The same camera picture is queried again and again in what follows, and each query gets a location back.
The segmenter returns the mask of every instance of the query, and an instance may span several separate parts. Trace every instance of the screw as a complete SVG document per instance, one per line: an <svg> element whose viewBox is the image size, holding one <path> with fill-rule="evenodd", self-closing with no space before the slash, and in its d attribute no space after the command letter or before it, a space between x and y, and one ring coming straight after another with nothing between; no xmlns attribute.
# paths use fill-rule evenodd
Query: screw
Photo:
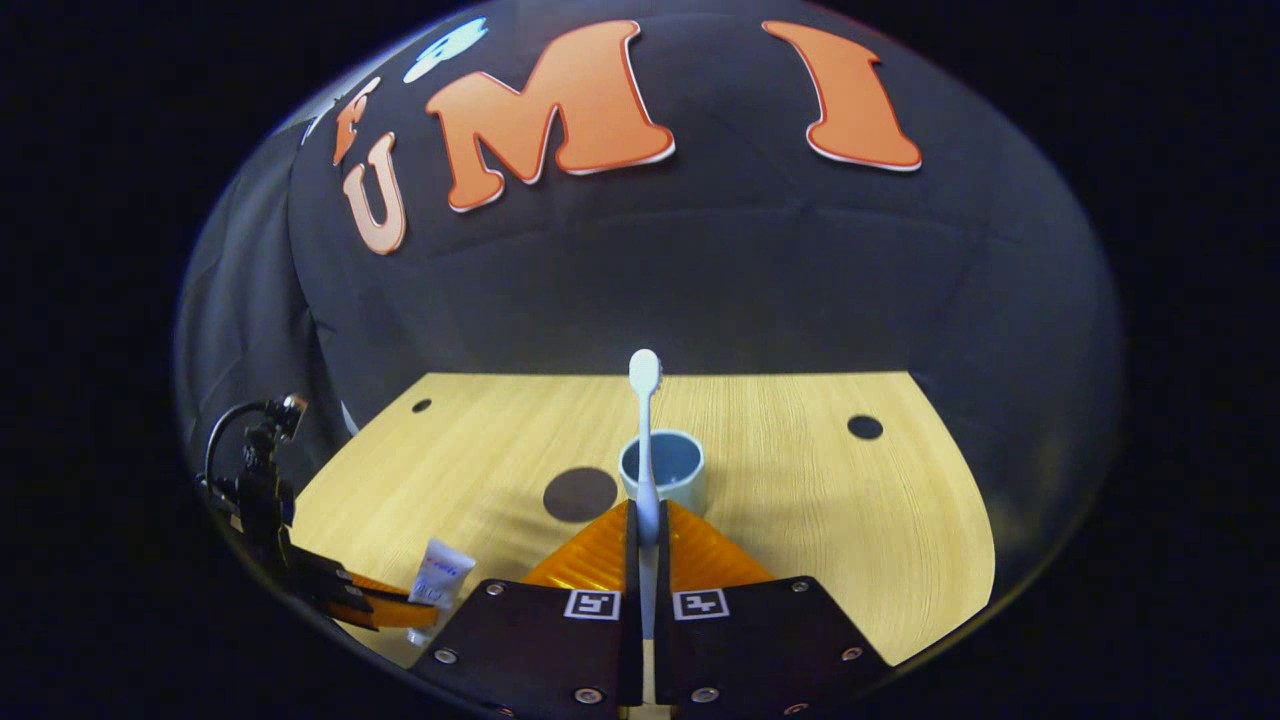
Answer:
<svg viewBox="0 0 1280 720"><path fill-rule="evenodd" d="M604 700L604 693L595 688L577 688L577 692L573 693L573 700L582 705L596 705Z"/></svg>

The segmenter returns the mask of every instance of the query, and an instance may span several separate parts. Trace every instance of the toothbrush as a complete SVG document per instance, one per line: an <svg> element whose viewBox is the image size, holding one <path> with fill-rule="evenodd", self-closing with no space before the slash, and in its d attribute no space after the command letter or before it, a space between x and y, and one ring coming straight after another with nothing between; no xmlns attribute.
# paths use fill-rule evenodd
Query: toothbrush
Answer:
<svg viewBox="0 0 1280 720"><path fill-rule="evenodd" d="M662 383L662 364L652 350L637 350L631 356L631 389L640 401L640 471L636 477L636 515L640 523L640 544L658 543L658 488L653 482L650 450L649 401Z"/></svg>

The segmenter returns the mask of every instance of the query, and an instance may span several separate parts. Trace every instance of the light blue cup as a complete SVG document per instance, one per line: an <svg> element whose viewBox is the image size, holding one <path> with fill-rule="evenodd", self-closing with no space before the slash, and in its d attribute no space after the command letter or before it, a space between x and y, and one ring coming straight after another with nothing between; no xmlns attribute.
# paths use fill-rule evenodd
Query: light blue cup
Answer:
<svg viewBox="0 0 1280 720"><path fill-rule="evenodd" d="M680 430L653 430L653 480L658 500L673 500L681 507L701 516L707 511L707 455L703 445L689 433ZM640 436L618 455L618 474L627 497L635 500L640 486Z"/></svg>

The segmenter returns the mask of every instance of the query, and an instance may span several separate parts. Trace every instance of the toothbrush handle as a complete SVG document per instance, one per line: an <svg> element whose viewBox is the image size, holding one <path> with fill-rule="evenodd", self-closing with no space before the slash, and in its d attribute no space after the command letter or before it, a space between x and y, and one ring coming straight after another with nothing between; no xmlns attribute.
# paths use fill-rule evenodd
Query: toothbrush handle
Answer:
<svg viewBox="0 0 1280 720"><path fill-rule="evenodd" d="M649 441L649 402L640 404L640 468L636 478L636 516L640 521L640 544L658 543L658 487L653 478L653 451Z"/></svg>

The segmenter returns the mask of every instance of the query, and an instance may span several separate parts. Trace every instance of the black hole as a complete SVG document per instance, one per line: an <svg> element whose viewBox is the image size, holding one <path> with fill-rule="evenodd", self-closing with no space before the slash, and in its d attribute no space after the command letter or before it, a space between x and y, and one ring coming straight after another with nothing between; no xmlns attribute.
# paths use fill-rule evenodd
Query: black hole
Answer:
<svg viewBox="0 0 1280 720"><path fill-rule="evenodd" d="M849 419L849 432L854 433L854 437L876 439L884 433L884 425L870 415L854 415Z"/></svg>
<svg viewBox="0 0 1280 720"><path fill-rule="evenodd" d="M613 507L617 497L618 484L613 475L599 468L573 468L548 483L543 507L557 520L585 523Z"/></svg>

